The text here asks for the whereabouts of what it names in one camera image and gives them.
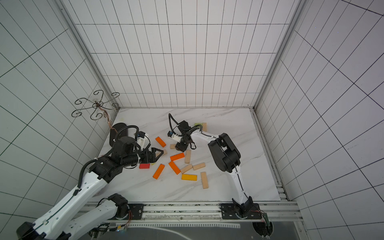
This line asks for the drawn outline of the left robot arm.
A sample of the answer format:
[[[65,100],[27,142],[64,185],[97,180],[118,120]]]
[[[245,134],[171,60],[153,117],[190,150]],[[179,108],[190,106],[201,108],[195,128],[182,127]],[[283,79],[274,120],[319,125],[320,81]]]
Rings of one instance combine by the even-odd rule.
[[[16,233],[20,240],[75,240],[106,220],[132,217],[128,200],[113,194],[91,211],[76,218],[83,206],[124,168],[155,163],[163,150],[152,148],[144,137],[122,137],[103,156],[87,162],[81,169],[78,184],[58,204],[33,223],[25,222]]]

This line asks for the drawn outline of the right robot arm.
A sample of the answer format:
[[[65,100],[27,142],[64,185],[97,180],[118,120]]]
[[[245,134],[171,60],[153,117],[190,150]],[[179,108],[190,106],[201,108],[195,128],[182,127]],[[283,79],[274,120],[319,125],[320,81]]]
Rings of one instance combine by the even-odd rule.
[[[235,216],[244,220],[254,215],[258,219],[266,221],[265,214],[246,191],[241,175],[241,154],[229,135],[226,133],[220,135],[209,134],[203,131],[202,125],[191,127],[186,121],[177,124],[176,128],[181,133],[177,134],[171,128],[168,132],[168,137],[177,142],[176,150],[180,152],[185,152],[188,147],[193,147],[195,140],[203,140],[208,143],[208,148],[216,166],[227,174],[230,186],[236,191],[232,198]]]

